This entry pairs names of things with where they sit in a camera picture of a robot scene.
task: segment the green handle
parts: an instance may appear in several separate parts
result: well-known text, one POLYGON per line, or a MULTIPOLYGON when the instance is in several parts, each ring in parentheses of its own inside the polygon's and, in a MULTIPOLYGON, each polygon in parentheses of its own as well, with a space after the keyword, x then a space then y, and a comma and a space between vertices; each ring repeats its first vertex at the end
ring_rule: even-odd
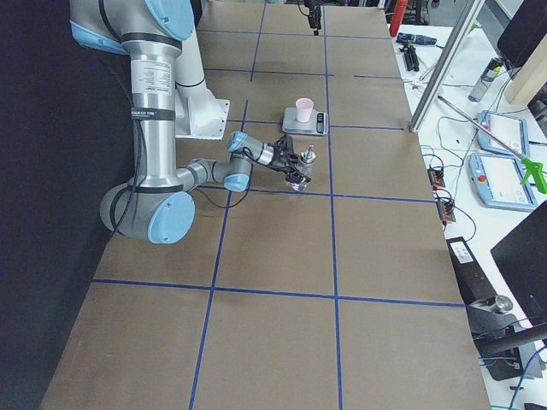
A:
POLYGON ((533 181, 536 183, 536 188, 542 194, 547 194, 547 183, 545 182, 545 177, 543 174, 544 164, 541 162, 534 162, 529 158, 522 158, 522 164, 526 168, 526 174, 521 184, 525 184, 530 175, 532 175, 533 181))

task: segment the table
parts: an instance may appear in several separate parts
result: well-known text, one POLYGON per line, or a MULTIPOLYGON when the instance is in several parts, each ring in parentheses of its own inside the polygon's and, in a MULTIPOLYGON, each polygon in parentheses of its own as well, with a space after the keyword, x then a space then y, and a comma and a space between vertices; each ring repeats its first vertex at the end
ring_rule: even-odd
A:
MULTIPOLYGON (((323 15, 314 37, 294 6, 208 4, 228 132, 272 143, 298 97, 329 113, 327 137, 295 136, 313 181, 296 193, 257 167, 236 208, 192 192, 179 243, 115 237, 43 409, 489 408, 384 13, 323 15)), ((179 141, 180 165, 197 156, 225 143, 179 141)))
MULTIPOLYGON (((429 37, 438 39, 438 44, 443 46, 450 35, 450 27, 435 27, 435 26, 402 26, 401 32, 410 32, 413 34, 423 34, 429 37)), ((411 81, 418 79, 421 74, 440 56, 442 50, 437 47, 420 47, 416 46, 416 53, 421 59, 421 70, 418 73, 408 73, 404 67, 404 61, 401 53, 398 51, 400 45, 394 43, 394 50, 397 55, 397 63, 400 69, 403 80, 405 81, 405 91, 409 101, 410 108, 414 112, 415 107, 420 101, 421 90, 414 89, 411 81)), ((481 75, 488 61, 497 56, 494 49, 491 47, 484 32, 480 29, 473 30, 466 42, 462 45, 458 55, 449 71, 447 78, 440 89, 439 94, 447 98, 464 112, 470 114, 474 118, 484 109, 495 109, 497 105, 498 92, 505 86, 509 80, 509 75, 503 73, 494 81, 491 88, 485 94, 481 102, 470 102, 467 95, 471 90, 476 79, 481 75)), ((514 113, 526 119, 530 141, 545 143, 547 138, 539 128, 537 122, 533 118, 527 107, 515 106, 507 103, 504 97, 501 97, 498 112, 514 113)), ((436 131, 439 118, 448 116, 451 118, 462 119, 446 107, 441 102, 435 102, 428 113, 424 126, 419 130, 419 139, 424 154, 431 154, 441 157, 445 165, 461 164, 461 161, 452 155, 450 152, 441 147, 441 140, 436 131)), ((465 157, 469 153, 479 150, 476 142, 472 142, 474 128, 469 123, 461 123, 453 120, 440 121, 440 135, 442 144, 461 157, 465 157)), ((531 145, 531 158, 535 161, 547 163, 547 148, 544 146, 531 145)), ((426 164, 429 165, 431 157, 424 157, 426 164)), ((433 160, 433 165, 438 165, 437 160, 433 160)), ((520 306, 515 302, 511 291, 505 284, 494 260, 491 257, 490 250, 517 226, 524 218, 528 216, 526 212, 508 211, 502 209, 486 208, 479 201, 474 193, 474 188, 470 183, 470 176, 466 166, 462 169, 462 173, 458 178, 459 168, 447 169, 444 179, 447 185, 447 190, 452 194, 457 192, 456 205, 465 210, 476 222, 477 232, 474 238, 468 243, 470 249, 476 256, 477 261, 485 271, 486 276, 492 282, 492 285, 500 295, 510 297, 515 308, 513 314, 517 319, 525 318, 526 315, 522 312, 520 306)), ((547 200, 547 196, 539 193, 535 187, 533 192, 538 200, 542 203, 547 200)), ((459 237, 469 238, 473 232, 472 222, 463 214, 456 211, 457 222, 446 227, 446 238, 459 237)), ((542 354, 543 360, 547 359, 547 355, 542 354)), ((483 369, 486 387, 488 389, 491 403, 495 405, 507 406, 513 391, 509 386, 516 385, 514 379, 503 382, 496 382, 491 377, 486 369, 483 369)), ((545 391, 547 391, 547 373, 544 372, 544 378, 526 380, 525 389, 519 393, 516 406, 521 406, 522 403, 531 401, 537 404, 547 405, 545 399, 545 391)))

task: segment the white label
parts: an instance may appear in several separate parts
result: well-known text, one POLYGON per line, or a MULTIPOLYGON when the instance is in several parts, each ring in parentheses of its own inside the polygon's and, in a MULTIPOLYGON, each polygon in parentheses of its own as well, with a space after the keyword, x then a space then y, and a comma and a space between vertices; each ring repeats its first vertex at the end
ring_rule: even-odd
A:
POLYGON ((474 261, 471 254, 469 254, 468 249, 465 247, 465 243, 453 242, 450 244, 450 246, 452 250, 454 251, 454 253, 456 254, 456 258, 458 258, 460 263, 464 264, 464 263, 469 263, 474 261))
POLYGON ((133 94, 162 94, 171 96, 171 64, 152 60, 131 61, 133 94))

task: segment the blue cable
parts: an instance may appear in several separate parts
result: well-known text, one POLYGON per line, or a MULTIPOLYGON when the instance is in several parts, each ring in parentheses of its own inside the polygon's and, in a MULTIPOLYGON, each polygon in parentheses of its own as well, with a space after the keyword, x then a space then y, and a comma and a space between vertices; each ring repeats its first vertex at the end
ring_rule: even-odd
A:
POLYGON ((547 346, 543 346, 540 350, 537 350, 536 353, 534 353, 530 359, 528 359, 528 362, 526 363, 526 366, 524 366, 524 370, 522 371, 521 379, 519 380, 519 383, 516 385, 515 392, 513 393, 513 398, 511 399, 511 403, 509 404, 509 409, 512 409, 513 405, 515 404, 516 395, 519 394, 519 390, 521 389, 521 385, 522 385, 522 382, 524 381, 524 377, 526 376, 526 372, 528 372, 528 367, 530 367, 534 358, 538 356, 538 354, 540 354, 546 348, 547 346))

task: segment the digital scale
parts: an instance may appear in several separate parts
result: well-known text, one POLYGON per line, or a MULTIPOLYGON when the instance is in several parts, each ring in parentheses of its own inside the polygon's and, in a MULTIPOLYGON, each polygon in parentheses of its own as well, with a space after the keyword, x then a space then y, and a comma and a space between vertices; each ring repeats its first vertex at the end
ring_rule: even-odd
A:
POLYGON ((306 135, 327 135, 328 134, 328 114, 317 112, 312 109, 308 122, 297 121, 296 107, 285 108, 285 116, 283 117, 283 132, 291 134, 306 134, 306 135))

